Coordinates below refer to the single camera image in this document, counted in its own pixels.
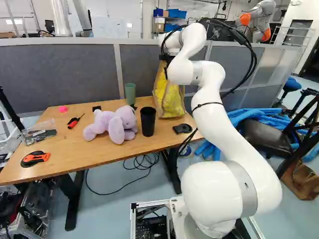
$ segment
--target blue stool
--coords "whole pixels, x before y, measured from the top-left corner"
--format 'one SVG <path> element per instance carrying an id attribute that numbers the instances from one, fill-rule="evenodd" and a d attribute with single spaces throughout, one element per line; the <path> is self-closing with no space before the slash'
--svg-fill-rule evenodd
<path id="1" fill-rule="evenodd" d="M 295 80 L 294 77 L 290 76 L 287 82 L 285 83 L 285 86 L 283 88 L 284 90 L 283 96 L 281 96 L 278 103 L 281 104 L 289 92 L 293 92 L 300 89 L 301 89 L 301 85 Z"/>

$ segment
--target yellow bag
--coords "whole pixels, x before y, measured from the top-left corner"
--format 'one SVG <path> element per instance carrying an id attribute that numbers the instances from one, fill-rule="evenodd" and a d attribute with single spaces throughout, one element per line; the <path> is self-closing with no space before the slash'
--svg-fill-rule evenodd
<path id="1" fill-rule="evenodd" d="M 159 118 L 180 117 L 186 113 L 184 105 L 185 87 L 173 84 L 165 77 L 166 62 L 159 63 L 159 69 L 154 82 L 153 96 Z"/>

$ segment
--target screwdriver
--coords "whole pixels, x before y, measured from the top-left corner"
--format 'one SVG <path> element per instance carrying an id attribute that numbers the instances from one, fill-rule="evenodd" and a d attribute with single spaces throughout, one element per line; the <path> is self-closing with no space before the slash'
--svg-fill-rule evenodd
<path id="1" fill-rule="evenodd" d="M 75 125 L 79 122 L 79 120 L 82 118 L 82 116 L 84 116 L 85 114 L 81 115 L 79 118 L 74 118 L 74 120 L 69 123 L 68 125 L 68 129 L 72 129 L 75 127 Z"/>

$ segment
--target black cup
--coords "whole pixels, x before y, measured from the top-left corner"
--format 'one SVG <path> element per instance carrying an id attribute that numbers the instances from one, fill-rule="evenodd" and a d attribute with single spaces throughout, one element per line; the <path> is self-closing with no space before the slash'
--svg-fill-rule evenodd
<path id="1" fill-rule="evenodd" d="M 154 134 L 156 110 L 152 107 L 143 107 L 140 110 L 142 121 L 142 133 L 146 137 Z"/>

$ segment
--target purple stuffed animal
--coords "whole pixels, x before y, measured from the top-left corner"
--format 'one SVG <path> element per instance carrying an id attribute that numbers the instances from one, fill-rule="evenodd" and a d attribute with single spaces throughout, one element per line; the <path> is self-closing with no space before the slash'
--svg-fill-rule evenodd
<path id="1" fill-rule="evenodd" d="M 94 110 L 94 123 L 83 131 L 86 141 L 93 140 L 97 134 L 109 132 L 111 140 L 122 144 L 124 140 L 132 140 L 138 132 L 134 109 L 130 106 L 118 108 L 115 112 Z"/>

